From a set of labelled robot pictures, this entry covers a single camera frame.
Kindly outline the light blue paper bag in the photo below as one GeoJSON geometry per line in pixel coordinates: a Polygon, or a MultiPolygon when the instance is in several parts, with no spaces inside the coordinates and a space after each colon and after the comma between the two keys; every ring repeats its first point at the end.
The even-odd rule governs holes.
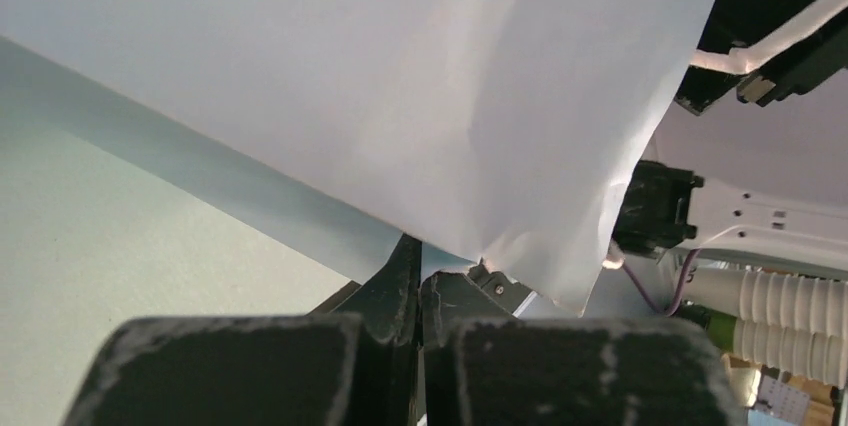
{"type": "Polygon", "coordinates": [[[1,36],[581,314],[714,0],[1,0],[1,36]]]}

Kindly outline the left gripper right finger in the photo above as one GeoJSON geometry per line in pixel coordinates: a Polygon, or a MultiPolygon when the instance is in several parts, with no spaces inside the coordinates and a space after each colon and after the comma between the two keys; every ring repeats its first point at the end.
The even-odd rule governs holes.
{"type": "Polygon", "coordinates": [[[521,320],[459,273],[420,288],[432,425],[742,425],[720,355],[670,318],[521,320]]]}

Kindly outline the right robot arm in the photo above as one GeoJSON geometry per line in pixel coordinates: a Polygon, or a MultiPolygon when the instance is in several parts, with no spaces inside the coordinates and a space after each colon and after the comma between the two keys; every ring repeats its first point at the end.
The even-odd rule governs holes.
{"type": "MultiPolygon", "coordinates": [[[[750,47],[814,1],[715,0],[698,47],[712,53],[750,47]]],[[[730,91],[743,103],[766,107],[792,95],[805,95],[846,67],[847,13],[841,11],[751,73],[731,75],[689,67],[674,100],[696,116],[730,91]]]]}

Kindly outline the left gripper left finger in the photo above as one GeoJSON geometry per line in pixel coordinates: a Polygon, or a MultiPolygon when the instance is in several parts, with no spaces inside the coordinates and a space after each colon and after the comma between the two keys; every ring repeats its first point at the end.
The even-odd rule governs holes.
{"type": "Polygon", "coordinates": [[[68,425],[413,425],[422,245],[403,236],[338,306],[302,316],[171,316],[119,326],[68,425]]]}

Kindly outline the stack of paper cups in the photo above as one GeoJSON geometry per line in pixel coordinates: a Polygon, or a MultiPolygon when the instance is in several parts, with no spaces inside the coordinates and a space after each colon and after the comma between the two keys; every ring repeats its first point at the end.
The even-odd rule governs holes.
{"type": "Polygon", "coordinates": [[[847,381],[847,283],[704,268],[683,290],[704,307],[708,336],[746,361],[842,388],[847,381]]]}

